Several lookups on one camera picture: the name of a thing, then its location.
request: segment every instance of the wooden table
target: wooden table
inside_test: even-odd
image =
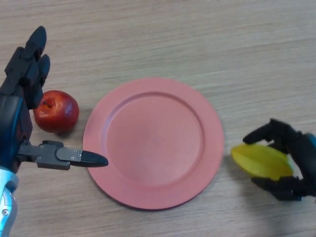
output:
[[[315,0],[2,0],[1,69],[39,25],[47,29],[51,58],[44,89],[74,96],[81,114],[64,138],[35,125],[33,144],[59,139],[82,148],[84,126],[105,94],[126,81],[159,76],[191,85],[213,104],[225,130],[226,159],[202,194],[163,212],[115,204],[86,169],[23,164],[11,236],[316,236],[313,198],[279,203],[228,156],[270,117],[316,132]]]

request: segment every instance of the robotic hand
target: robotic hand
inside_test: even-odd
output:
[[[271,119],[269,123],[246,135],[243,142],[254,144],[261,140],[273,141],[270,147],[290,154],[300,168],[303,179],[289,176],[273,181],[255,177],[251,179],[252,182],[280,201],[316,197],[316,137],[295,131],[282,121]]]
[[[107,166],[108,160],[96,153],[72,150],[61,142],[29,142],[33,127],[30,111],[43,97],[42,87],[50,69],[43,55],[46,30],[38,27],[25,47],[18,47],[5,68],[6,79],[0,87],[0,237],[9,237],[17,214],[14,191],[18,187],[21,162],[34,162],[39,168],[68,170]]]

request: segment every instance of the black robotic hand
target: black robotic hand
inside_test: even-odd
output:
[[[295,131],[290,125],[271,119],[269,123],[246,135],[243,142],[254,144],[265,140],[270,147],[290,154],[300,168],[303,179],[281,177],[278,181],[254,177],[251,181],[270,192],[278,200],[301,200],[316,197],[316,138],[312,134]]]
[[[15,50],[4,70],[6,78],[0,87],[0,168],[17,173],[24,161],[62,170],[71,165],[107,166],[105,157],[65,148],[61,142],[43,141],[38,146],[29,142],[33,130],[30,110],[39,106],[50,70],[48,55],[42,56],[46,38],[46,29],[38,27],[25,47]]]

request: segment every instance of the apple stem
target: apple stem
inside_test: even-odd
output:
[[[47,103],[47,102],[45,102],[45,101],[43,101],[43,104],[47,105],[49,108],[52,107],[49,103]]]

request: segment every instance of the red apple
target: red apple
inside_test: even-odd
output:
[[[69,94],[50,90],[43,94],[37,109],[33,110],[36,124],[44,131],[67,133],[71,131],[79,116],[79,106]]]

